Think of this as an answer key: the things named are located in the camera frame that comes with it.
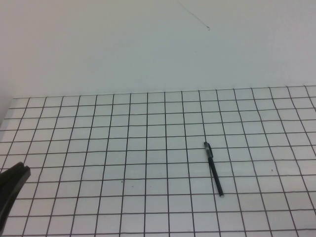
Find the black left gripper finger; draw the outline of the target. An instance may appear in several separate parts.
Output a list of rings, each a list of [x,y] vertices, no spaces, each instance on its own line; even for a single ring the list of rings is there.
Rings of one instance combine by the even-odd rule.
[[[11,168],[0,174],[0,187],[3,188],[5,184],[7,184],[11,179],[18,178],[22,175],[24,170],[24,164],[22,162],[18,162]]]
[[[25,167],[18,178],[11,179],[3,188],[0,188],[0,216],[7,217],[20,190],[31,175],[29,167]]]

